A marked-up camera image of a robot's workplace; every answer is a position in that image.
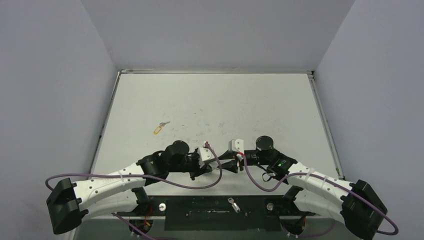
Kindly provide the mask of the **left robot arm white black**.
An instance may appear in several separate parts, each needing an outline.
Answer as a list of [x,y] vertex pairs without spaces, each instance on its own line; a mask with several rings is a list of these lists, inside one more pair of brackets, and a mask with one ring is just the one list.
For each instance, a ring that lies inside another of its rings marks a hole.
[[188,144],[176,140],[165,150],[156,151],[109,174],[86,174],[86,180],[72,181],[72,173],[49,177],[45,185],[51,193],[46,205],[55,235],[76,229],[83,221],[118,212],[144,215],[149,201],[144,187],[166,183],[178,188],[195,189],[167,179],[170,173],[189,173],[191,179],[208,173],[210,163],[219,163],[208,142],[190,151]]

